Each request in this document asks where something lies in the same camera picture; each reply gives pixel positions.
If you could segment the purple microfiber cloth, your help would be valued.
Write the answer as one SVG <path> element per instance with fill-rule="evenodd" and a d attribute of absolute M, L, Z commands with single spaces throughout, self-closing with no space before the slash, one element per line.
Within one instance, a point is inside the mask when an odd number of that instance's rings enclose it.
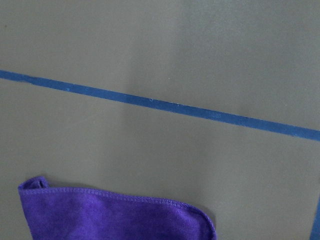
<path fill-rule="evenodd" d="M 215 240 L 211 219 L 166 198 L 83 187 L 51 187 L 43 176 L 18 188 L 34 240 Z"/>

